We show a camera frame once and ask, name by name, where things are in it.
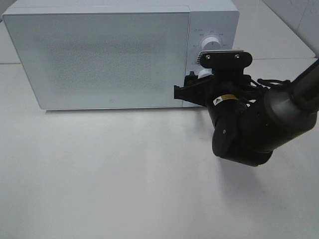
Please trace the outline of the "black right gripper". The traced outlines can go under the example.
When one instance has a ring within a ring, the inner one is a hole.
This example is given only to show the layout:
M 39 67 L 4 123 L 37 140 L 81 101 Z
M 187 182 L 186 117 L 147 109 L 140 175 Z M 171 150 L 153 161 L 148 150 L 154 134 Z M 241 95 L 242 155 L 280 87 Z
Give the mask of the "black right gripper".
M 260 115 L 262 86 L 244 73 L 219 73 L 202 78 L 189 74 L 182 87 L 174 85 L 174 99 L 206 107 L 211 115 Z

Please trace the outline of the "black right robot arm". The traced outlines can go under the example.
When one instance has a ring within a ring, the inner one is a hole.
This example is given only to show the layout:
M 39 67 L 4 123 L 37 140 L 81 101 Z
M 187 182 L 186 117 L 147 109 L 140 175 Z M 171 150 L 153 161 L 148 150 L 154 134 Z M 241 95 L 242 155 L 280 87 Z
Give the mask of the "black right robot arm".
M 319 110 L 319 64 L 294 81 L 244 74 L 250 60 L 203 60 L 211 69 L 200 78 L 190 72 L 174 98 L 206 107 L 213 127 L 214 155 L 249 166 L 266 163 L 273 151 L 311 130 Z

